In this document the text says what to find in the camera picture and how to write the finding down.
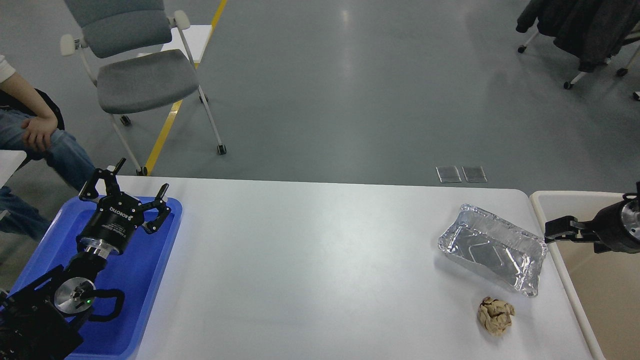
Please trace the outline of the seated person's hand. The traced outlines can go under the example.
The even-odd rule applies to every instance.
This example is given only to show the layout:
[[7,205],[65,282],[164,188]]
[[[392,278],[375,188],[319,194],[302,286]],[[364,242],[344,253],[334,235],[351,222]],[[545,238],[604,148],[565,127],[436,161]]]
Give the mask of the seated person's hand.
[[54,115],[26,118],[21,125],[24,145],[34,152],[45,152],[51,146],[51,136],[58,129],[57,125],[58,119]]

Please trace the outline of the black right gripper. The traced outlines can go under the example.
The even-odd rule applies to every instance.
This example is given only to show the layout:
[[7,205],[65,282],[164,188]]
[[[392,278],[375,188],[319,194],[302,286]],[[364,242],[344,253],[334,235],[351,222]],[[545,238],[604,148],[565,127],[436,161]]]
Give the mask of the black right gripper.
[[574,216],[547,221],[544,225],[544,242],[550,244],[558,241],[594,243],[595,253],[638,254],[638,199],[623,200],[604,207],[592,221],[578,221]]

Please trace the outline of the seated person's forearm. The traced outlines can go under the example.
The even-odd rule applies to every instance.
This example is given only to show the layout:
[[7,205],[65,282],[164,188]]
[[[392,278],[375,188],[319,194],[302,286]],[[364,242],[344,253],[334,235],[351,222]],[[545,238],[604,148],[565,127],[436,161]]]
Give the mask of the seated person's forearm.
[[3,80],[0,89],[25,105],[35,116],[57,122],[57,117],[36,89],[17,71]]

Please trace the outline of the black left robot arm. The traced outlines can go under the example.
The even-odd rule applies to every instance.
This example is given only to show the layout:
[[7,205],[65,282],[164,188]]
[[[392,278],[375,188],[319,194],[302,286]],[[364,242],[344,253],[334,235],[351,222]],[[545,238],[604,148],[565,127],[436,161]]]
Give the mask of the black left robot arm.
[[70,262],[3,296],[3,360],[63,360],[83,343],[80,329],[87,322],[109,322],[121,314],[125,292],[96,287],[98,275],[110,255],[125,253],[138,229],[158,232],[172,211],[167,183],[148,202],[121,190],[117,174],[125,161],[112,170],[96,168],[78,194],[96,209],[75,238],[77,253]]

